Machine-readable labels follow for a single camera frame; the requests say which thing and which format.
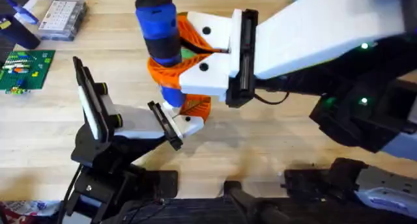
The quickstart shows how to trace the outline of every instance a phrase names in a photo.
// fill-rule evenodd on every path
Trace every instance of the blue cylinder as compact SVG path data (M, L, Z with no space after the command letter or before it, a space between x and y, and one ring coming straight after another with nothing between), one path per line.
M167 68L181 63L177 9L172 0L136 0L136 17L149 55ZM174 107L181 107L186 98L181 90L169 87L162 87L162 96Z

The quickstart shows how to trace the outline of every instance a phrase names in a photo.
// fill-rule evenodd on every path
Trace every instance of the black clamp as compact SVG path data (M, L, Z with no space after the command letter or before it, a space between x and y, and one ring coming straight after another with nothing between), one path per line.
M169 123L167 117L162 111L161 105L159 103L154 103L153 101L148 103L149 108L154 113L156 120L158 120L160 126L164 130L165 138L169 141L169 144L175 149L180 150L182 145L182 140L175 133L174 128L171 123Z
M239 73L229 79L226 92L226 104L229 107L241 107L253 99L255 94L255 38L258 24L258 11L245 10L242 12L242 27L240 32Z

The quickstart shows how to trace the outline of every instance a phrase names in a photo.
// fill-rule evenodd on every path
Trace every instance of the clear plastic box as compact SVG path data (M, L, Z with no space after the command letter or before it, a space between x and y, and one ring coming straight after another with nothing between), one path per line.
M38 35L43 40L73 41L86 13L85 0L51 0Z

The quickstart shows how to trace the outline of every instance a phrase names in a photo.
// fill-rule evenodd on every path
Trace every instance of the wooden surface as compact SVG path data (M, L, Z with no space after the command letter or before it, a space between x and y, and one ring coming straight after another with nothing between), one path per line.
M147 50L134 15L134 0L87 0L90 11L74 42L42 42L56 49L44 88L26 96L0 94L0 200L62 199L76 170L70 160L83 124L72 56L106 82L116 104L162 101L147 72ZM231 16L234 8L259 11L263 21L290 0L174 0L179 12ZM35 7L46 12L47 1ZM259 92L268 100L282 94ZM168 144L136 161L148 169L180 172L179 198L215 197L226 178L243 179L254 195L280 196L286 168L328 167L336 157L417 177L414 161L372 154L331 141L308 118L317 98L291 94L279 106L253 100L241 109L214 101L206 126L175 152Z

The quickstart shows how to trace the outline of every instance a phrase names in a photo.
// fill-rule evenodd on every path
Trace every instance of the green circuit board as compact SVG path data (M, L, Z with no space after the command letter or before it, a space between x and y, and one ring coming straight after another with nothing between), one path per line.
M55 51L33 50L33 51L12 51L0 69L0 90L10 90L17 82L23 83L20 88L26 90L41 89L44 85L46 74L51 66Z

